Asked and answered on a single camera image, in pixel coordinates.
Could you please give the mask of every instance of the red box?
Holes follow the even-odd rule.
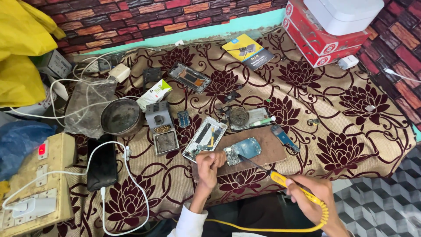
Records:
[[[307,61],[311,64],[312,67],[320,67],[326,64],[337,62],[343,57],[356,54],[361,48],[361,46],[355,46],[319,56],[314,51],[314,49],[309,46],[304,36],[298,31],[297,28],[294,27],[294,25],[288,17],[284,18],[282,25],[285,28],[288,35],[297,45],[297,48],[301,51],[303,56],[307,59]]]
[[[367,29],[340,36],[327,33],[308,10],[303,0],[288,1],[285,17],[289,18],[292,25],[301,33],[305,42],[318,56],[360,46],[371,35]]]

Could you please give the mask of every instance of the geometric tile floor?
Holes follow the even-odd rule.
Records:
[[[421,237],[421,152],[390,178],[356,178],[334,194],[339,217],[357,237]]]

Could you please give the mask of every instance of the black smartphone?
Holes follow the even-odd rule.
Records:
[[[95,148],[109,141],[114,141],[113,135],[105,134],[99,139],[89,138],[87,142],[88,158]],[[88,169],[87,190],[90,192],[97,191],[115,182],[117,182],[115,143],[108,143],[98,148],[92,156]]]

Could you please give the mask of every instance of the yellow bag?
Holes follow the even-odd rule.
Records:
[[[21,0],[1,0],[0,107],[33,105],[45,99],[41,77],[28,56],[40,56],[66,34],[43,12]]]

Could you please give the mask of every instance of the brick pattern wallpaper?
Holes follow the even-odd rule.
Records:
[[[421,1],[384,0],[373,20],[373,32],[358,52],[360,61],[374,74],[382,89],[421,130],[421,81],[401,79],[383,71],[421,80]]]
[[[63,29],[64,54],[83,54],[251,16],[288,0],[25,0]]]

